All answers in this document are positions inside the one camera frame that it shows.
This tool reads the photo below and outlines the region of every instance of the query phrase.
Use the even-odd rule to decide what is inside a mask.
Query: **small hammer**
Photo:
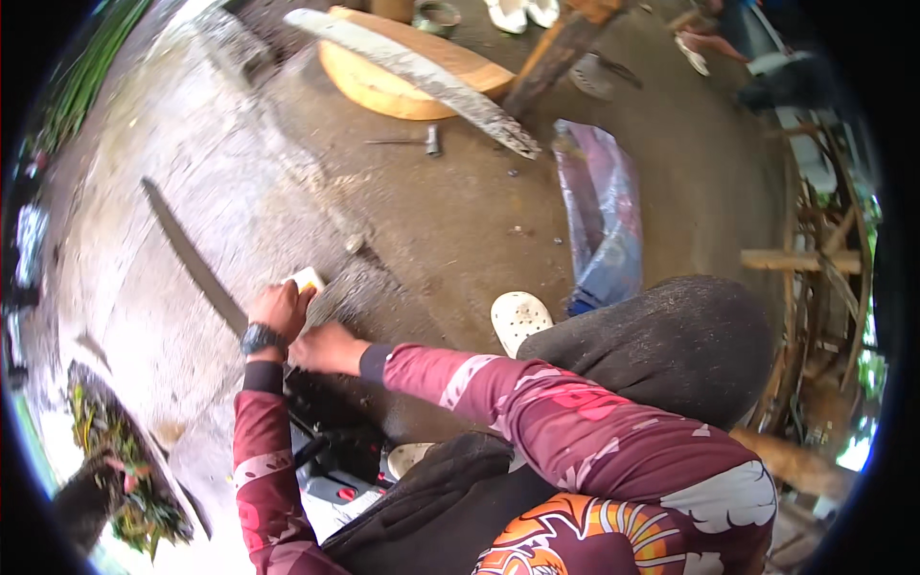
[[[438,157],[441,155],[441,145],[438,143],[438,124],[428,124],[428,138],[425,140],[364,140],[365,144],[425,144],[425,155]]]

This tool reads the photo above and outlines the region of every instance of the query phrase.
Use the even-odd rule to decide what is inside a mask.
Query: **wooden cutting board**
[[[489,98],[502,96],[514,79],[514,74],[479,54],[411,26],[342,6],[331,7],[329,15],[399,42]],[[342,94],[367,109],[403,120],[439,120],[457,115],[406,80],[328,40],[319,42],[319,60]]]

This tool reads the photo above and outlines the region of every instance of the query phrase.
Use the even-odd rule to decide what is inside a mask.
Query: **metal blade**
[[[246,312],[233,299],[233,296],[224,288],[208,267],[208,264],[201,258],[201,254],[192,245],[189,237],[186,236],[182,226],[176,220],[169,209],[163,195],[154,182],[148,178],[141,178],[141,185],[144,187],[147,200],[150,201],[150,207],[153,208],[156,219],[163,227],[163,232],[167,235],[169,244],[176,251],[179,261],[185,266],[192,280],[208,298],[211,306],[217,315],[222,317],[227,326],[238,336],[241,337],[249,323]]]
[[[406,46],[348,20],[307,8],[288,12],[284,21],[351,50],[399,76],[514,152],[533,160],[540,151],[536,140],[495,102]]]

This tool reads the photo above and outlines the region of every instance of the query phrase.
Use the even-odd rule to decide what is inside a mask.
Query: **black watch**
[[[265,324],[249,324],[239,339],[239,350],[243,352],[243,355],[262,351],[271,346],[278,348],[282,356],[287,357],[287,339]]]

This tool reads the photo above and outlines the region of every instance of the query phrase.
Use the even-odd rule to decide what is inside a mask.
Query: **sleeve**
[[[413,344],[366,355],[363,376],[489,425],[560,489],[637,503],[672,496],[676,505],[674,494],[731,471],[721,487],[741,506],[772,509],[772,519],[776,493],[757,455],[705,423],[536,360]]]
[[[281,390],[280,365],[251,362],[234,401],[234,487],[249,559],[259,574],[347,575],[320,549],[306,520]]]

